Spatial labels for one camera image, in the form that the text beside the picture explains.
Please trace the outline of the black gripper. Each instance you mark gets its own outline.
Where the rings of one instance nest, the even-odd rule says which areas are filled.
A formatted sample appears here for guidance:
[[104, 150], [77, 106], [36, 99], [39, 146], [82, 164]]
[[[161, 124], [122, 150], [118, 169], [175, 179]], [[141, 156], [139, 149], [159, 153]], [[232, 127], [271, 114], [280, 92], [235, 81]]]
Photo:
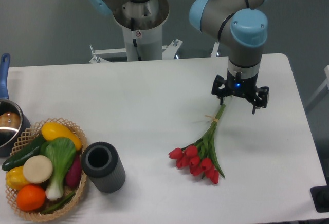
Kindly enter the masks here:
[[247, 101], [253, 106], [252, 114], [255, 114], [257, 109], [266, 108], [269, 100], [269, 87], [257, 88], [257, 78], [258, 74], [252, 78], [243, 79], [227, 71], [227, 80], [220, 75], [215, 77], [211, 94], [217, 96], [220, 105], [224, 104], [224, 98], [227, 96], [247, 98]]

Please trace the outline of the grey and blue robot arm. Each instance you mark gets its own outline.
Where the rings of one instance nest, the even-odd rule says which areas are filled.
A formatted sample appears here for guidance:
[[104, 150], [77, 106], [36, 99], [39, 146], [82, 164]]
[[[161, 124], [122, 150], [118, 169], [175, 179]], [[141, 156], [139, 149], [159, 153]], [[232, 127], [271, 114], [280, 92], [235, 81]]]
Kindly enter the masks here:
[[[217, 76], [212, 94], [234, 95], [265, 108], [269, 88], [257, 87], [268, 20], [258, 7], [267, 0], [196, 0], [190, 24], [230, 48], [227, 77]], [[167, 0], [89, 0], [103, 15], [121, 26], [129, 61], [161, 60], [162, 27], [169, 16]]]

